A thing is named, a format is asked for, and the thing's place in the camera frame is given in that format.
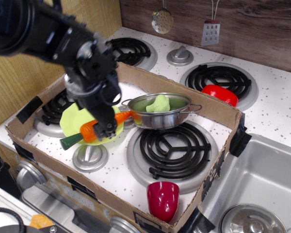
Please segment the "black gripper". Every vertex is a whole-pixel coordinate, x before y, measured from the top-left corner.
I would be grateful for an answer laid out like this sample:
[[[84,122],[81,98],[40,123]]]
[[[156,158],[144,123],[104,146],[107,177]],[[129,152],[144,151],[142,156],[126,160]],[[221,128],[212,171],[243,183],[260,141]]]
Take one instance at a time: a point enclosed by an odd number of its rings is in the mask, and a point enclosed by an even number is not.
[[[67,95],[98,121],[93,127],[98,140],[113,138],[117,122],[112,106],[117,105],[122,97],[116,71],[106,76],[95,75],[90,79],[75,68],[65,67],[65,71]]]

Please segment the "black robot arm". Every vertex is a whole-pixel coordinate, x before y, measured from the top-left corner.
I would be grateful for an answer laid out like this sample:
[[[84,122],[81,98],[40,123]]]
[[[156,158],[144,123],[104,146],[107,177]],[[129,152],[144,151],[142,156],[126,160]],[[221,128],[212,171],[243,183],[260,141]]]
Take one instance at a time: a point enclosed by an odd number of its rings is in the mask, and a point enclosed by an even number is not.
[[[0,56],[19,53],[62,65],[67,73],[66,92],[97,121],[99,139],[113,137],[117,129],[113,106],[121,90],[111,43],[89,31],[61,2],[0,0]]]

